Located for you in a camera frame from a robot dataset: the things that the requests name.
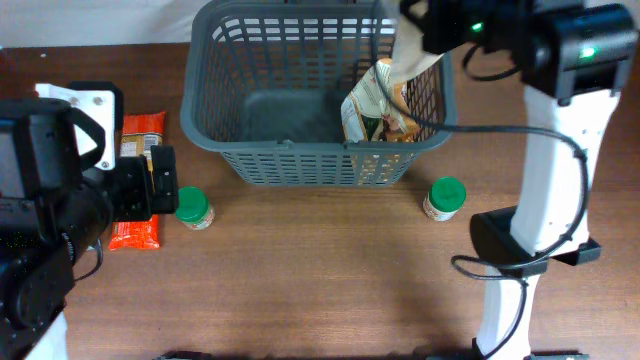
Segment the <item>orange snack bag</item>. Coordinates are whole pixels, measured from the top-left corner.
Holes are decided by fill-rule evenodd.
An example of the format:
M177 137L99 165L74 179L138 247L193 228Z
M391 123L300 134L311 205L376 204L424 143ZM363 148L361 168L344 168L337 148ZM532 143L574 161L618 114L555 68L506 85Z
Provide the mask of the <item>orange snack bag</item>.
M392 60L383 58L371 67L341 104L341 123L347 142L413 142L420 126L394 108L381 92L408 112L407 83L391 84Z

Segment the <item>white beige pouch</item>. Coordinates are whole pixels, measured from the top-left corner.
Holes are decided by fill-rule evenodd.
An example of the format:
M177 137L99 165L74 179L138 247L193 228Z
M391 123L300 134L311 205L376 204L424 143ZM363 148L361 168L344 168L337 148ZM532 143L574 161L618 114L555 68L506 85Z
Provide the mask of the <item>white beige pouch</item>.
M438 62L441 55L423 50L423 33L408 20L398 20L392 52L390 82L399 84L414 79Z

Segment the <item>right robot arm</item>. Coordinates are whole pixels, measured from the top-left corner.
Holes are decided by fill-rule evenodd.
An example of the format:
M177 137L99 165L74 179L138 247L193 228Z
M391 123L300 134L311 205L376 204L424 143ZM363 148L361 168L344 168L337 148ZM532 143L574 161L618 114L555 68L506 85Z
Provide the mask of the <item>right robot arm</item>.
M526 154L519 203L474 215L472 262L485 267L479 359L527 359L535 288L550 260L598 259L587 208L602 138L639 38L620 3L404 1L423 49L507 51L524 86Z

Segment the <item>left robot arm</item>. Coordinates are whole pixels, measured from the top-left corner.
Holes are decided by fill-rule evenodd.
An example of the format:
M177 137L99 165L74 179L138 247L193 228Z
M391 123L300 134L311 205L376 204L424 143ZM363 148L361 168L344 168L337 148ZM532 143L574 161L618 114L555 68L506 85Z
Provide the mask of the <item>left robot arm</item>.
M104 128L69 102L1 103L1 356L25 359L63 320L74 266L112 223L172 214L172 147L97 164Z

